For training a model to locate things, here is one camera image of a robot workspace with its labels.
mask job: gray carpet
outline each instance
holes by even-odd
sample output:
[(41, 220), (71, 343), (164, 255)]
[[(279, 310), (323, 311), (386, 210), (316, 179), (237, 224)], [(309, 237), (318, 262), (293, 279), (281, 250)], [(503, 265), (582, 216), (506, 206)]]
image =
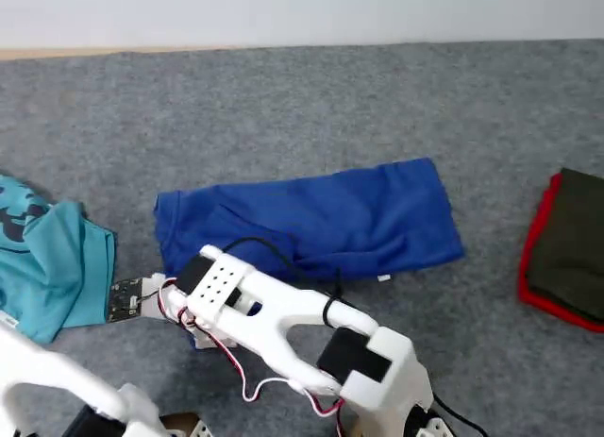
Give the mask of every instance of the gray carpet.
[[(347, 298), (411, 337), (435, 390), (494, 436), (599, 435), (604, 338), (516, 298), (522, 243), (563, 165), (604, 176), (604, 42), (514, 42), (113, 55), (0, 63), (0, 169), (117, 231), (116, 278), (158, 271), (158, 191), (432, 157), (467, 256)], [(316, 356), (327, 332), (296, 329)], [(53, 348), (216, 436), (331, 436), (271, 386), (245, 405), (222, 355), (138, 320), (63, 330)], [(269, 374), (238, 352), (253, 380)], [(68, 395), (24, 388), (56, 436)], [(463, 435), (476, 435), (452, 422)]]

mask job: teal shirt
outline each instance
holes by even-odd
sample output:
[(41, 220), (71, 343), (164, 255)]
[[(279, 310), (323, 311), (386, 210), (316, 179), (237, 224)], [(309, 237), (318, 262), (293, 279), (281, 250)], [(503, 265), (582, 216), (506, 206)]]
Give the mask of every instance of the teal shirt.
[(106, 322), (113, 234), (83, 218), (79, 204), (51, 206), (0, 176), (0, 310), (37, 343), (62, 327)]

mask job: folded cloth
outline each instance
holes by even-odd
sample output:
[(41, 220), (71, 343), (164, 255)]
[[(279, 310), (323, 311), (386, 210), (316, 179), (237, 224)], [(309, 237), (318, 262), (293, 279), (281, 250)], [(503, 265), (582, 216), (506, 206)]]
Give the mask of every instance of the folded cloth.
[[(309, 277), (373, 277), (453, 261), (463, 254), (445, 188), (429, 159), (254, 184), (160, 193), (156, 236), (164, 269), (175, 275), (203, 245), (242, 237), (275, 245)], [(288, 279), (265, 246), (231, 252)]]
[(604, 179), (551, 178), (520, 264), (520, 298), (572, 324), (604, 331)]
[(37, 343), (61, 327), (106, 322), (113, 235), (85, 220), (77, 203), (51, 206), (0, 176), (0, 310)]

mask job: blue shirt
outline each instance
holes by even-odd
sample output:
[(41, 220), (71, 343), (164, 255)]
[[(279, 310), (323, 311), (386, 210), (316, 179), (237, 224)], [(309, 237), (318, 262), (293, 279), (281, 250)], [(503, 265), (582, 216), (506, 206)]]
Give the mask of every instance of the blue shirt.
[(37, 343), (61, 327), (106, 322), (113, 235), (74, 202), (50, 206), (26, 185), (0, 176), (0, 310)]
[[(374, 277), (463, 255), (445, 188), (430, 159), (319, 176), (160, 193), (156, 236), (177, 274), (204, 244), (262, 237), (309, 277)], [(266, 247), (232, 251), (275, 277), (292, 277)]]

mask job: red cloth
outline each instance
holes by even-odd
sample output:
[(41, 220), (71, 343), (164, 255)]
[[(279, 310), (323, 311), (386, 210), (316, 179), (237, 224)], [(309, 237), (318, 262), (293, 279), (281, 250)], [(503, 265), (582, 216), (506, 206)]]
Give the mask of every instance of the red cloth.
[(549, 214), (551, 213), (554, 200), (556, 198), (556, 195), (558, 194), (558, 190), (560, 189), (561, 184), (561, 174), (557, 174), (550, 179), (549, 188), (544, 192), (544, 199), (539, 205), (539, 209), (537, 210), (537, 216), (530, 225), (527, 241), (525, 242), (525, 247), (522, 251), (522, 259), (520, 261), (520, 273), (518, 275), (518, 293), (520, 296), (520, 300), (529, 303), (530, 305), (533, 305), (534, 307), (537, 307), (543, 311), (549, 312), (554, 316), (558, 316), (566, 322), (570, 322), (571, 324), (587, 328), (591, 331), (604, 332), (604, 325), (595, 324), (582, 316), (574, 314), (573, 312), (567, 310), (561, 305), (558, 305), (557, 303), (554, 303), (545, 297), (535, 294), (530, 290), (529, 283), (527, 282), (526, 273), (529, 268), (532, 249), (537, 243), (539, 236), (545, 228), (545, 224), (549, 219)]

